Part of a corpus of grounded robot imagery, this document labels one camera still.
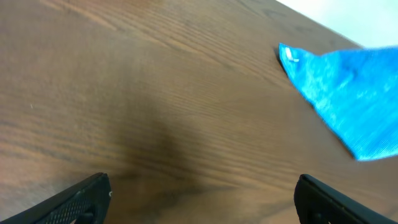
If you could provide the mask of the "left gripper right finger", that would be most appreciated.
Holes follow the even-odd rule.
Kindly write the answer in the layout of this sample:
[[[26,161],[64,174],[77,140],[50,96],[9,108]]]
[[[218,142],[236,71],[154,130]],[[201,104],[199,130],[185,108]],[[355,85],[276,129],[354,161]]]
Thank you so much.
[[[294,204],[301,224],[397,224],[308,174],[299,177]]]

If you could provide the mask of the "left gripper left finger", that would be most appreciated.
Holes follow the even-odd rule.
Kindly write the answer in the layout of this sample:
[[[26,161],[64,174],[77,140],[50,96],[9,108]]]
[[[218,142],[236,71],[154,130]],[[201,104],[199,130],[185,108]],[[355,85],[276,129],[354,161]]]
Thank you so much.
[[[99,172],[2,224],[103,223],[111,201],[107,174]]]

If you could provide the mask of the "blue microfiber cloth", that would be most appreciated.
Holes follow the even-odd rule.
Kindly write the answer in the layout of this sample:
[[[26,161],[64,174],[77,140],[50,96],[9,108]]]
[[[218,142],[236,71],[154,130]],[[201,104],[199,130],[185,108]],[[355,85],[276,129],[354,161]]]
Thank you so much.
[[[355,159],[397,155],[397,47],[315,55],[280,44],[279,59],[293,86]]]

